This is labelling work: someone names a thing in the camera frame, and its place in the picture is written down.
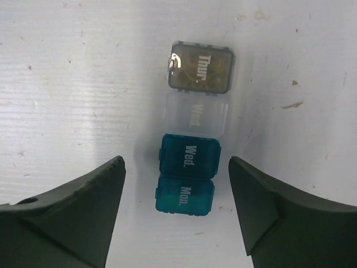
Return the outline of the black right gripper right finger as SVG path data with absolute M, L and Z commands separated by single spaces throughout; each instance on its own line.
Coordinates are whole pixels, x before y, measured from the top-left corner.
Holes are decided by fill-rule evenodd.
M 254 267 L 355 267 L 356 207 L 269 176 L 239 157 L 229 178 Z

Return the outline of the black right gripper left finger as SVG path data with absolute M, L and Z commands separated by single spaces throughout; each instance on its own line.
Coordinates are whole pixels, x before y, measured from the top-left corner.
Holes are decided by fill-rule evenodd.
M 116 156 L 68 183 L 1 205 L 2 267 L 104 267 L 126 177 Z

